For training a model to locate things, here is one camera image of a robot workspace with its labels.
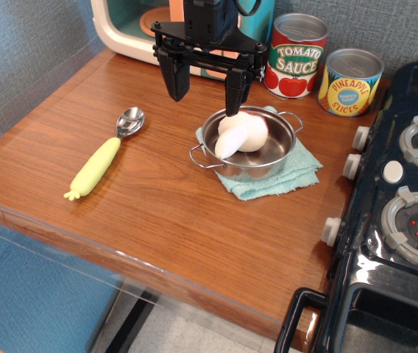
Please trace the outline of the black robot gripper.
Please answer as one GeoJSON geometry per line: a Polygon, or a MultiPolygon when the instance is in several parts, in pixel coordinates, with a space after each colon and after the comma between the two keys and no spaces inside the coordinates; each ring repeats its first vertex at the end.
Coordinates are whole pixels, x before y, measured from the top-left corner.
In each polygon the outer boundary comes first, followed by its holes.
{"type": "Polygon", "coordinates": [[[227,116],[238,113],[253,81],[264,75],[266,45],[238,28],[238,17],[252,16],[260,7],[247,9],[240,1],[184,1],[184,20],[155,21],[154,56],[167,91],[180,101],[190,88],[190,67],[222,73],[227,116]]]}

